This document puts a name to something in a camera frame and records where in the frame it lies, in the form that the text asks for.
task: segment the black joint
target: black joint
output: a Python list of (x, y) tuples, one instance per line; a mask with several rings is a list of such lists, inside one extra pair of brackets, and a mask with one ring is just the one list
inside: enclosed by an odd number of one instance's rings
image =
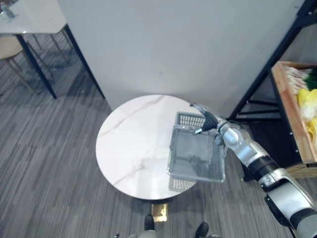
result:
[(279, 181), (271, 184), (270, 186), (266, 186), (264, 183), (262, 183), (261, 188), (263, 189), (264, 192), (270, 192), (271, 190), (279, 187), (280, 185), (284, 184), (285, 182), (287, 182), (287, 180), (282, 179), (282, 180), (279, 180)]
[(217, 121), (217, 118), (213, 114), (211, 114), (210, 112), (205, 112), (204, 116), (206, 120), (202, 126), (203, 131), (217, 128), (218, 121)]
[(311, 215), (316, 215), (317, 212), (312, 208), (305, 208), (303, 210), (300, 210), (296, 213), (294, 213), (291, 218), (289, 219), (292, 226), (297, 229), (298, 224), (306, 217), (309, 217)]
[(249, 164), (248, 169), (256, 181), (264, 175), (278, 169), (277, 163), (269, 156), (263, 156)]
[(270, 209), (270, 211), (272, 212), (272, 214), (274, 215), (274, 217), (276, 218), (276, 220), (285, 227), (289, 227), (290, 224), (287, 220), (287, 218), (283, 215), (283, 213), (278, 209), (278, 207), (276, 206), (276, 204), (272, 201), (272, 199), (270, 198), (270, 196), (266, 196), (265, 198), (265, 202), (268, 205), (268, 208)]
[(226, 125), (227, 123), (229, 123), (229, 121), (227, 121), (227, 120), (226, 120), (226, 122), (225, 122), (225, 123), (223, 123), (223, 124), (219, 127), (218, 131), (220, 131), (220, 130), (221, 130), (221, 128), (222, 128), (224, 125)]

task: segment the wooden tray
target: wooden tray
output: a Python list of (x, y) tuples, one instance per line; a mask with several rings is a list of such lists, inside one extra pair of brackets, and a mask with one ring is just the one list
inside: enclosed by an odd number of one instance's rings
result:
[(305, 69), (317, 66), (317, 64), (278, 61), (272, 68), (274, 81), (283, 102), (302, 161), (304, 164), (316, 163), (317, 154), (313, 148), (313, 143), (301, 117), (297, 97), (292, 93), (291, 85), (287, 81), (284, 66), (294, 67), (296, 69)]
[(286, 168), (295, 179), (317, 177), (317, 167), (307, 167), (307, 164), (296, 164)]

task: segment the chair leg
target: chair leg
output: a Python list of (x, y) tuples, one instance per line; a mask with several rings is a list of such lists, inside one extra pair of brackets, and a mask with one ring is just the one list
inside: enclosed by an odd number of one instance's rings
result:
[(61, 54), (61, 56), (64, 58), (64, 60), (66, 61), (66, 63), (68, 63), (68, 60), (66, 59), (66, 57), (63, 54), (63, 51), (60, 49), (60, 47), (58, 46), (56, 40), (54, 39), (53, 35), (50, 35), (53, 43), (55, 44), (56, 48), (58, 49), (59, 53)]
[(21, 76), (21, 74), (10, 64), (8, 59), (5, 59), (5, 62), (7, 63), (7, 65), (13, 70), (13, 72), (15, 72), (15, 74), (20, 78), (20, 80), (22, 81), (22, 83), (24, 83), (24, 85), (30, 89), (33, 93), (35, 93), (36, 95), (38, 94), (34, 88), (32, 88), (26, 81), (25, 79)]
[(33, 38), (34, 38), (36, 44), (39, 46), (40, 50), (42, 50), (43, 48), (42, 48), (42, 46), (40, 45), (40, 43), (39, 43), (39, 41), (38, 41), (38, 38), (35, 36), (35, 34), (32, 34), (32, 35), (33, 35)]
[(26, 56), (25, 52), (24, 52), (24, 51), (22, 51), (22, 53), (23, 53), (23, 55), (24, 55), (24, 57), (25, 57), (26, 61), (28, 62), (29, 66), (30, 66), (31, 68), (33, 68), (32, 64), (31, 64), (31, 62), (30, 62), (29, 58)]
[(11, 60), (13, 61), (13, 63), (15, 64), (15, 66), (22, 71), (21, 67), (17, 64), (17, 62), (15, 61), (15, 59), (12, 57)]
[(33, 54), (36, 55), (36, 57), (40, 60), (40, 62), (45, 66), (45, 68), (49, 71), (49, 73), (51, 74), (52, 78), (54, 78), (54, 75), (52, 73), (52, 71), (50, 70), (50, 68), (47, 66), (46, 63), (44, 63), (44, 61), (42, 60), (42, 58), (39, 56), (39, 54), (35, 51), (35, 49), (29, 44), (27, 43), (30, 50), (33, 52)]
[(65, 37), (65, 39), (66, 39), (67, 43), (69, 44), (70, 48), (72, 49), (72, 48), (73, 48), (73, 46), (71, 45), (71, 43), (70, 43), (70, 41), (69, 41), (68, 37), (66, 36), (66, 33), (65, 33), (64, 29), (62, 29), (62, 31), (61, 31), (61, 32), (63, 33), (63, 36)]

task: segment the white wall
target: white wall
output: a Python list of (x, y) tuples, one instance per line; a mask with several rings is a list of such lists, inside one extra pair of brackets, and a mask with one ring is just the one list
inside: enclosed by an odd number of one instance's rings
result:
[(303, 0), (59, 0), (115, 109), (170, 94), (228, 115)]

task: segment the green vegetable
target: green vegetable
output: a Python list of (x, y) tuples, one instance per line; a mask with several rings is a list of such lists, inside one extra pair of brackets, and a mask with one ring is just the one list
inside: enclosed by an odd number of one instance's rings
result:
[(310, 90), (317, 88), (317, 67), (312, 69), (309, 76), (305, 78), (304, 81)]

